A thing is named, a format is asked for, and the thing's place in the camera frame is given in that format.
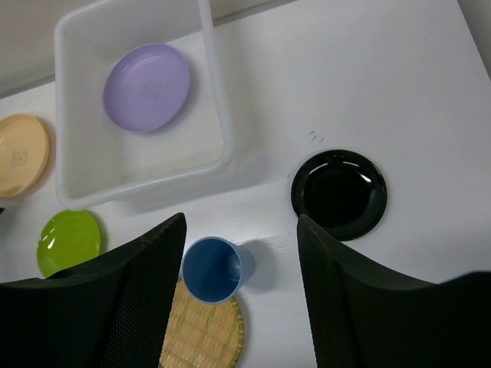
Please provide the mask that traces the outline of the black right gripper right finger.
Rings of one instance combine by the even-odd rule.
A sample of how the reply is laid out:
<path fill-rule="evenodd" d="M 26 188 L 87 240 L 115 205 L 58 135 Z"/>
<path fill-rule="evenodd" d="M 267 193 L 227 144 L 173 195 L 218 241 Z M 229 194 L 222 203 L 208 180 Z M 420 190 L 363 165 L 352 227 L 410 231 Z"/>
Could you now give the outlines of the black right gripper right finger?
<path fill-rule="evenodd" d="M 298 255 L 319 367 L 488 367 L 490 274 L 433 284 L 343 244 L 306 215 Z"/>

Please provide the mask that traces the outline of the orange plastic plate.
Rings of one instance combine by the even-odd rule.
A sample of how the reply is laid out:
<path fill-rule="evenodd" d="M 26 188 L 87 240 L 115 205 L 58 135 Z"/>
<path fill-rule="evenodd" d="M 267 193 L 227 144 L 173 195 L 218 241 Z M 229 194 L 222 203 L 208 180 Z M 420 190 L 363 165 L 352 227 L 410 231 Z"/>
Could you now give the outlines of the orange plastic plate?
<path fill-rule="evenodd" d="M 1 198 L 27 192 L 42 176 L 50 155 L 44 125 L 29 114 L 1 120 Z"/>

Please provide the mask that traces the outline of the purple plastic plate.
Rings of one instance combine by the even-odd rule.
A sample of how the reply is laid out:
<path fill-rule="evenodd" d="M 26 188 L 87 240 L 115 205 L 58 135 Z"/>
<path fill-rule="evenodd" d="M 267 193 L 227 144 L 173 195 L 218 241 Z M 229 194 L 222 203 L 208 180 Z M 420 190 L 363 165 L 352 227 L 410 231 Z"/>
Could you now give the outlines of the purple plastic plate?
<path fill-rule="evenodd" d="M 123 56 L 109 73 L 104 109 L 119 128 L 149 133 L 181 111 L 190 82 L 189 62 L 180 51 L 168 44 L 145 44 Z"/>

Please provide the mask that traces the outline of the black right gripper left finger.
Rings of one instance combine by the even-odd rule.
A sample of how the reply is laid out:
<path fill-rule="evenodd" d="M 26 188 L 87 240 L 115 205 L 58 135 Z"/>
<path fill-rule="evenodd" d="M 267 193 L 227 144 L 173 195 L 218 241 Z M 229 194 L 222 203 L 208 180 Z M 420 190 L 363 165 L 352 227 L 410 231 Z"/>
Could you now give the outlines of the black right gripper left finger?
<path fill-rule="evenodd" d="M 155 367 L 186 240 L 178 213 L 49 278 L 1 286 L 3 367 Z"/>

